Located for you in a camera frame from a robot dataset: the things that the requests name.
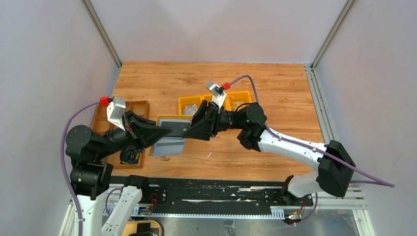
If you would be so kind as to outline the yellow leather card holder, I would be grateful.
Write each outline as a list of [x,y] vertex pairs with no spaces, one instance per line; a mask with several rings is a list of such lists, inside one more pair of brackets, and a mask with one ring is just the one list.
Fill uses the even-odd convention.
[[149,155],[153,157],[166,157],[182,154],[185,146],[185,138],[183,138],[182,135],[190,128],[191,123],[192,116],[158,116],[157,126],[169,128],[171,131],[151,146]]

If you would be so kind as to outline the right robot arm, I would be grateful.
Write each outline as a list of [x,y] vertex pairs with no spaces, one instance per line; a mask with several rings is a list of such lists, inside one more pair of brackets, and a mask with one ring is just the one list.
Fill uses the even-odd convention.
[[348,166],[355,164],[340,142],[331,140],[324,144],[290,137],[270,129],[266,120],[256,102],[243,103],[235,111],[227,111],[203,100],[182,137],[208,141],[219,132],[239,129],[237,139],[244,148],[286,156],[309,166],[311,172],[290,175],[281,187],[278,198],[288,205],[316,192],[334,197],[346,195],[353,176]]

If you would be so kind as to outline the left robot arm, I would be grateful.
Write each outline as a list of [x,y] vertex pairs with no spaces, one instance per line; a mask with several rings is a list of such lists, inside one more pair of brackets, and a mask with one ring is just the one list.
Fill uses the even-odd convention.
[[133,208],[150,196],[149,179],[130,175],[120,199],[106,223],[102,222],[113,165],[103,159],[128,148],[143,151],[167,136],[171,130],[157,126],[132,111],[121,116],[121,127],[100,135],[85,125],[77,125],[66,134],[65,153],[71,158],[70,191],[74,197],[81,236],[120,236]]

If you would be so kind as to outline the cards in yellow bin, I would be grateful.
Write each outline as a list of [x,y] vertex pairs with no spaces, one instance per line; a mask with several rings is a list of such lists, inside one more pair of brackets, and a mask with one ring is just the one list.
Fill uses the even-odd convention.
[[198,107],[196,104],[186,105],[184,109],[182,110],[182,113],[185,116],[194,116],[197,110],[198,110]]

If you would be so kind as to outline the yellow plastic bin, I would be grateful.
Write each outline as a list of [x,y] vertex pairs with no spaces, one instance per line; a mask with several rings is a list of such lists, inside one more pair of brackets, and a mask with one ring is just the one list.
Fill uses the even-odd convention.
[[[178,108],[179,114],[183,115],[182,110],[186,105],[196,104],[197,107],[200,107],[200,104],[203,100],[207,100],[211,102],[212,95],[211,94],[204,94],[204,95],[195,95],[195,96],[185,96],[178,98]],[[243,91],[233,91],[227,93],[226,100],[223,104],[223,108],[228,111],[234,111],[239,105],[243,103],[252,103],[252,97],[250,91],[243,90]]]

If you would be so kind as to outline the wooden compartment tray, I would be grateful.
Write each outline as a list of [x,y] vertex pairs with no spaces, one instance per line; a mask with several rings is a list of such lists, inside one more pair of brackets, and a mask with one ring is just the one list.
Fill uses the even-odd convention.
[[[107,111],[106,107],[98,105],[95,110],[94,118],[91,123],[91,129],[100,134],[104,135],[107,131],[116,129],[116,126],[107,120]],[[126,110],[132,110],[137,115],[148,119],[149,118],[149,103],[148,101],[128,101],[126,102]],[[107,162],[114,166],[115,170],[125,170],[125,169],[140,169],[144,166],[145,153],[140,153],[139,163],[138,164],[121,164],[119,155],[120,152],[114,153],[103,161]]]

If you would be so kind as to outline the yellow tray with phone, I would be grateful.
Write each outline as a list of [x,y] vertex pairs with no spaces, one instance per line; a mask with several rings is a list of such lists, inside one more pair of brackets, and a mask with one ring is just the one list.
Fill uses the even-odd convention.
[[140,220],[128,222],[122,236],[163,236],[164,231],[155,220]]

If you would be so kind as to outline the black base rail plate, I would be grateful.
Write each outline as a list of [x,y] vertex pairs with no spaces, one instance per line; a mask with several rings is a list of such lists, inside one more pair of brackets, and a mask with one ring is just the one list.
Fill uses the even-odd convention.
[[271,207],[313,206],[311,195],[287,203],[281,181],[149,177],[158,195],[154,213],[180,215],[267,215]]

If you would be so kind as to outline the aluminium frame rails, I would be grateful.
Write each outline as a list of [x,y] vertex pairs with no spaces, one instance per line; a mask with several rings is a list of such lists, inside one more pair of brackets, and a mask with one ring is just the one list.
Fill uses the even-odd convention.
[[[226,83],[224,85],[221,85],[225,92],[230,87],[230,83]],[[110,97],[104,97],[100,100],[100,104],[102,104],[104,107],[107,108],[109,105],[109,98]],[[69,130],[71,130],[70,126],[68,124],[65,125],[64,131],[62,134],[61,142],[60,142],[60,160],[61,164],[65,165],[65,158],[69,157],[65,153],[66,149],[66,134]],[[325,128],[325,134],[324,134],[325,142],[324,144],[328,144],[333,139],[333,135],[331,133],[330,128]],[[360,173],[360,170],[354,165],[348,166],[350,169],[353,170],[354,173]],[[66,181],[66,184],[70,191],[70,172],[64,172],[64,178]],[[364,202],[361,199],[361,196],[359,194],[358,188],[352,188],[351,184],[353,183],[353,179],[351,179],[349,187],[347,189],[346,195],[344,197],[334,197],[326,192],[316,192],[310,194],[312,196],[313,200],[313,206],[305,206],[304,204],[301,205],[301,208],[299,210],[283,206],[273,206],[271,207],[271,214],[267,215],[180,215],[180,214],[167,214],[167,213],[154,213],[154,209],[156,207],[158,195],[155,193],[150,193],[149,198],[142,199],[139,203],[136,204],[136,206],[133,208],[133,211],[131,213],[131,216],[140,216],[140,217],[163,217],[163,218],[208,218],[208,219],[280,219],[284,220],[287,226],[290,227],[297,227],[301,223],[304,223],[309,219],[316,211],[319,201],[324,202],[325,208],[328,209],[362,209],[364,208]],[[108,190],[108,196],[106,199],[106,203],[108,201],[109,197],[109,190]],[[72,196],[72,201],[74,204],[74,197],[70,191],[70,194]],[[76,206],[74,204],[74,226],[73,226],[73,234],[75,236],[79,236],[78,233],[75,231],[79,228],[78,226],[78,214],[76,213]]]

